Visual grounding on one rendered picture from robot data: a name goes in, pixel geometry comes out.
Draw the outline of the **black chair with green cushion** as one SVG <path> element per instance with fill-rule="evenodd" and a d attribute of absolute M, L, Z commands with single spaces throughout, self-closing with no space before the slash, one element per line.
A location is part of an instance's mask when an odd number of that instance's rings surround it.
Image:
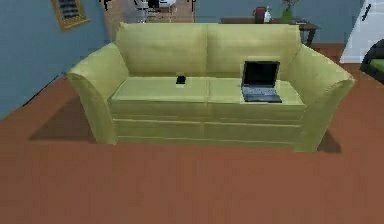
<path fill-rule="evenodd" d="M 375 43 L 368 50 L 360 70 L 384 85 L 384 39 Z"/>

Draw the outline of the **gold framed wall picture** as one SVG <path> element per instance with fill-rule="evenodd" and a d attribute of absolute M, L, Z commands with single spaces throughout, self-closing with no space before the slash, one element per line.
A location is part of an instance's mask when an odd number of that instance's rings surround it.
<path fill-rule="evenodd" d="M 66 32 L 89 22 L 82 0 L 50 0 L 60 31 Z"/>

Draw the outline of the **dark red box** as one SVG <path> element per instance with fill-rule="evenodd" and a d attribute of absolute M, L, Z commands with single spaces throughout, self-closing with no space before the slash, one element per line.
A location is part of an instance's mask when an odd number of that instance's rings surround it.
<path fill-rule="evenodd" d="M 256 24 L 262 24 L 264 22 L 265 13 L 266 13 L 265 7 L 257 7 L 255 9 L 254 16 L 255 16 L 255 23 Z"/>

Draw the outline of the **white room door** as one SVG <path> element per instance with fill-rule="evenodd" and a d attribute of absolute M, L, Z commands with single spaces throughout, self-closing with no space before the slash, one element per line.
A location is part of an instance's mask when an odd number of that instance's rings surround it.
<path fill-rule="evenodd" d="M 370 11 L 366 20 L 362 21 L 362 15 L 368 4 L 371 4 Z M 384 39 L 384 0 L 364 0 L 339 62 L 361 63 L 368 50 L 382 39 Z"/>

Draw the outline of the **dark brown side table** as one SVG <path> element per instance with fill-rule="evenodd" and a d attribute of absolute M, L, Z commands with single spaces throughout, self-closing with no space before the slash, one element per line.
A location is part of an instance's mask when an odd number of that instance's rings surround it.
<path fill-rule="evenodd" d="M 221 24 L 260 24 L 254 17 L 226 17 L 220 19 Z M 289 25 L 297 25 L 301 32 L 307 32 L 307 39 L 305 45 L 310 47 L 312 45 L 313 38 L 319 27 L 306 20 L 293 19 L 289 22 Z"/>

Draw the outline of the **green vase with plant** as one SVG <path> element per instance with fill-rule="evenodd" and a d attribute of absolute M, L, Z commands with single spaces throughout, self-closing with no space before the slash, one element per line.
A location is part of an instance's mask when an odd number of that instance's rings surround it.
<path fill-rule="evenodd" d="M 282 0 L 282 3 L 284 4 L 282 15 L 280 18 L 280 21 L 282 23 L 290 24 L 293 19 L 293 7 L 296 5 L 296 3 L 299 0 Z"/>

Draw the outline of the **yellow-green sofa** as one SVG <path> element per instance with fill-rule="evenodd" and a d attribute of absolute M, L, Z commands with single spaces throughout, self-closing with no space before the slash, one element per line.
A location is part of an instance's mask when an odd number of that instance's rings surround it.
<path fill-rule="evenodd" d="M 246 61 L 280 63 L 281 103 L 245 102 Z M 176 84 L 185 76 L 185 84 Z M 95 140 L 315 151 L 353 76 L 288 24 L 123 23 L 67 77 Z"/>

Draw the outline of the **black open laptop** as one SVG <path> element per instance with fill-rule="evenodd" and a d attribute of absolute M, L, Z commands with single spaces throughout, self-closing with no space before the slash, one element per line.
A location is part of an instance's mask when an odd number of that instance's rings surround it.
<path fill-rule="evenodd" d="M 245 102 L 282 102 L 275 90 L 279 66 L 278 61 L 244 63 L 241 91 Z"/>

